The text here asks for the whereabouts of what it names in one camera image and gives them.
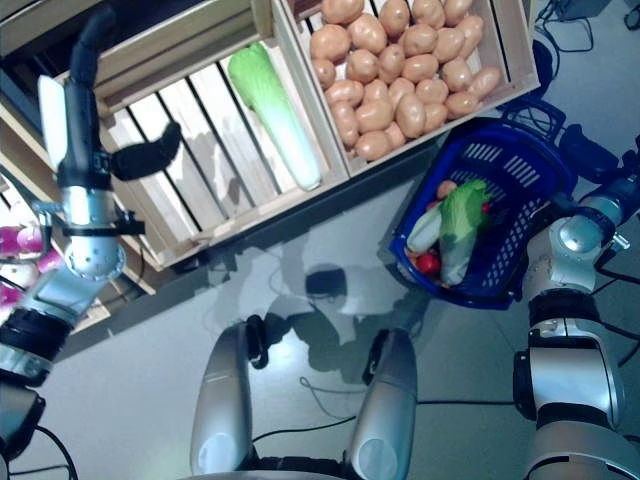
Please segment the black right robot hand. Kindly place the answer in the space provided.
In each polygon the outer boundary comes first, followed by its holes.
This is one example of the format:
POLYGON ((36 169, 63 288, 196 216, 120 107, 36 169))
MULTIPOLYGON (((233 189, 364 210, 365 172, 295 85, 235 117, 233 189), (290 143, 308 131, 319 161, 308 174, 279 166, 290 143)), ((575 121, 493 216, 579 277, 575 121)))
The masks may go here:
POLYGON ((559 150, 565 163, 578 176, 602 184, 618 168, 619 160, 607 149, 587 138, 579 124, 569 125, 559 150))

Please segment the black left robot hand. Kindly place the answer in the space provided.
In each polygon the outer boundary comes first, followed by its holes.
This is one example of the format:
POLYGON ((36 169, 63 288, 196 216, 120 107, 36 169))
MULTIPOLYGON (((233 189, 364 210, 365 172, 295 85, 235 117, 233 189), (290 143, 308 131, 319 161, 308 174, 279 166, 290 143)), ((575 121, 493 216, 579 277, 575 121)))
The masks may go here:
POLYGON ((66 107, 67 151, 58 166, 61 188, 81 186, 110 190, 111 178, 138 180, 166 169, 181 140, 181 126, 172 121, 154 142, 143 142, 107 152, 101 143, 94 84, 99 55, 116 26, 110 5, 98 9, 73 46, 69 77, 63 84, 66 107))

